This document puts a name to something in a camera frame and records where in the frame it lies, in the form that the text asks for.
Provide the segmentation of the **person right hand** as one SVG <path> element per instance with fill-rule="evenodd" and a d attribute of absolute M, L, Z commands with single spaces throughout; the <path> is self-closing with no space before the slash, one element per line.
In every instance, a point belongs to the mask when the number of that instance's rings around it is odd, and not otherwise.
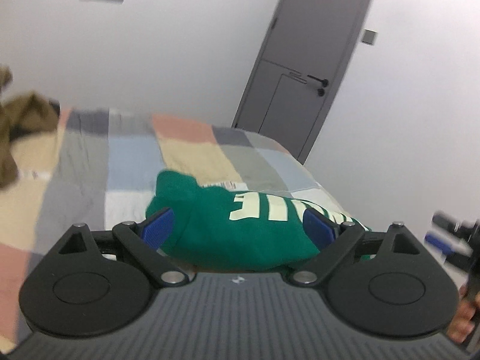
<path fill-rule="evenodd" d="M 448 337 L 457 344 L 463 343 L 467 336 L 473 332 L 475 323 L 472 318 L 479 310 L 479 293 L 477 293 L 474 301 L 470 301 L 466 297 L 467 289 L 465 283 L 459 289 L 460 302 L 447 330 Z"/>

